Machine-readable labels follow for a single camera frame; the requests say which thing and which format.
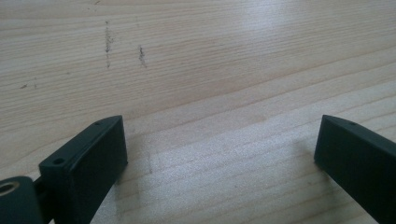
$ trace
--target dark mark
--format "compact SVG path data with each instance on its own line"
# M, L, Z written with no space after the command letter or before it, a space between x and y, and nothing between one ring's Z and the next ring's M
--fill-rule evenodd
M111 44L114 42L114 39L111 37L111 31L108 29L109 21L106 21L106 30L105 30L105 35L106 35L106 65L107 68L110 67L110 60L108 58L109 52L111 51Z
M145 68L147 68L147 66L146 66L146 61L145 61L145 52L143 51L143 48L142 48L141 45L139 45L139 52L140 52L140 55L139 55L140 63L141 63Z

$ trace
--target wooden surface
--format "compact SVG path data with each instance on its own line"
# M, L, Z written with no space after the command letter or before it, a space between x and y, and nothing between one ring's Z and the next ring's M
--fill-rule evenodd
M322 114L396 141L396 2L1 0L0 179L123 115L92 223L375 223L313 163Z

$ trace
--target wood grain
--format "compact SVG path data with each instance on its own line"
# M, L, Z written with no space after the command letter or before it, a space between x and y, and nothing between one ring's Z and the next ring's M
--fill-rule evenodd
M123 115L92 223L375 223L313 163L321 115L396 141L395 1L0 1L0 179Z

